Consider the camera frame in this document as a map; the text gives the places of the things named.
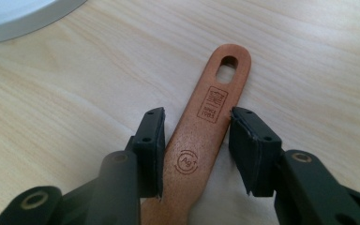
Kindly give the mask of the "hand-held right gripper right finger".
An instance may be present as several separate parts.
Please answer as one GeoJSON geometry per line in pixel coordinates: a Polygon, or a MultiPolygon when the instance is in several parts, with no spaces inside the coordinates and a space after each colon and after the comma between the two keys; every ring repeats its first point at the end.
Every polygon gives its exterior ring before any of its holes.
{"type": "Polygon", "coordinates": [[[229,150],[247,194],[273,196],[273,170],[282,154],[281,145],[279,136],[255,112],[232,108],[229,150]]]}

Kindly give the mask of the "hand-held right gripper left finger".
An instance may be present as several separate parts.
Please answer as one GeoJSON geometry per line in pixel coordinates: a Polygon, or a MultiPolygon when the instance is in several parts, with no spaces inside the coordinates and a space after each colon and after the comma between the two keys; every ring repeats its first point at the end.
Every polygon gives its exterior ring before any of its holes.
{"type": "Polygon", "coordinates": [[[161,198],[165,152],[165,110],[158,107],[146,112],[127,150],[137,157],[141,198],[161,198]]]}

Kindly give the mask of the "wooden rice paddle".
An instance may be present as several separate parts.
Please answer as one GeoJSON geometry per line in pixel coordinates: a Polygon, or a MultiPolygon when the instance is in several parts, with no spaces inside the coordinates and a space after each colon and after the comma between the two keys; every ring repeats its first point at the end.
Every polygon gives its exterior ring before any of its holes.
{"type": "Polygon", "coordinates": [[[211,54],[164,156],[163,194],[142,203],[142,225],[187,225],[216,162],[248,79],[251,56],[236,44],[224,44],[211,54]]]}

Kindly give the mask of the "white utensil rack stand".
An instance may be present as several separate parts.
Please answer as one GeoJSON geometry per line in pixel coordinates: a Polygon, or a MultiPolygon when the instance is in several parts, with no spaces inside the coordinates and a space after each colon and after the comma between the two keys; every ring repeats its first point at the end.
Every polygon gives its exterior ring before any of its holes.
{"type": "Polygon", "coordinates": [[[37,31],[87,0],[0,0],[0,42],[37,31]]]}

